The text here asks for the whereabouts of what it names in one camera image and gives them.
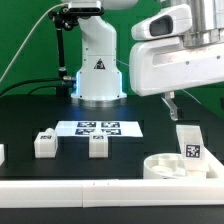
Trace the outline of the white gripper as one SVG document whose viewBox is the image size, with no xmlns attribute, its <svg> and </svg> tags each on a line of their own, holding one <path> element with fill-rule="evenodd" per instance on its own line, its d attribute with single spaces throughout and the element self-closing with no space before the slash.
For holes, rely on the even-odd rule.
<svg viewBox="0 0 224 224">
<path fill-rule="evenodd" d="M 170 91 L 223 82 L 224 43 L 187 49 L 180 37 L 140 42 L 131 49 L 129 65 L 132 90 L 140 96 L 163 93 L 170 117 L 177 121 Z"/>
</svg>

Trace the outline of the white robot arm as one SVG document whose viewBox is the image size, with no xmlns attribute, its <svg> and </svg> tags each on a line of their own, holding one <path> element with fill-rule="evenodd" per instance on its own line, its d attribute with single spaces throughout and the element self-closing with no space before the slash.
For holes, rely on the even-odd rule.
<svg viewBox="0 0 224 224">
<path fill-rule="evenodd" d="M 179 120 L 174 92 L 224 82 L 224 0 L 157 0 L 161 11 L 132 27 L 130 85 L 160 94 Z"/>
</svg>

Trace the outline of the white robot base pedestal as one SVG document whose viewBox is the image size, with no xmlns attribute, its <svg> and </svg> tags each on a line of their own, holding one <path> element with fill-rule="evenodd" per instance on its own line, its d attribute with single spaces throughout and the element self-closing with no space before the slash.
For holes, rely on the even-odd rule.
<svg viewBox="0 0 224 224">
<path fill-rule="evenodd" d="M 109 107 L 122 103 L 122 73 L 116 64 L 117 33 L 100 16 L 79 18 L 82 32 L 82 66 L 76 73 L 71 98 L 90 107 Z"/>
</svg>

